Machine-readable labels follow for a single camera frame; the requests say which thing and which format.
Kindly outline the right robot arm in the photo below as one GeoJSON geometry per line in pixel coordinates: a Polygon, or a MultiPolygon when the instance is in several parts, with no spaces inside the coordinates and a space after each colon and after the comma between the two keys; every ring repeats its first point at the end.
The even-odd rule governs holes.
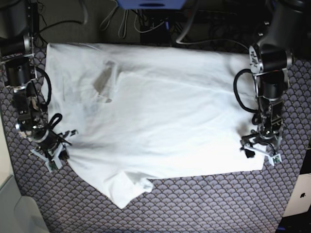
{"type": "Polygon", "coordinates": [[[48,74],[34,66],[36,38],[39,35],[37,3],[31,0],[2,0],[0,2],[0,66],[4,68],[6,87],[13,89],[13,105],[17,111],[16,130],[38,147],[31,153],[42,159],[49,172],[60,169],[69,158],[68,138],[76,130],[56,133],[62,120],[57,113],[46,121],[52,98],[52,84],[48,74]]]}

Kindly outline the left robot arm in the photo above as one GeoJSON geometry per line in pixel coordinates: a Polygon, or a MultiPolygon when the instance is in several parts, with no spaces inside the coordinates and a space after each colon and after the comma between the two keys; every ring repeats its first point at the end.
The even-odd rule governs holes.
{"type": "Polygon", "coordinates": [[[267,32],[249,47],[250,68],[239,71],[233,82],[238,104],[253,114],[252,124],[257,128],[241,138],[240,150],[247,158],[261,154],[272,166],[282,161],[282,95],[289,88],[288,70],[294,63],[292,44],[310,4],[308,0],[276,2],[272,20],[265,23],[267,32]],[[257,109],[246,107],[238,94],[238,80],[245,73],[252,76],[257,109]]]}

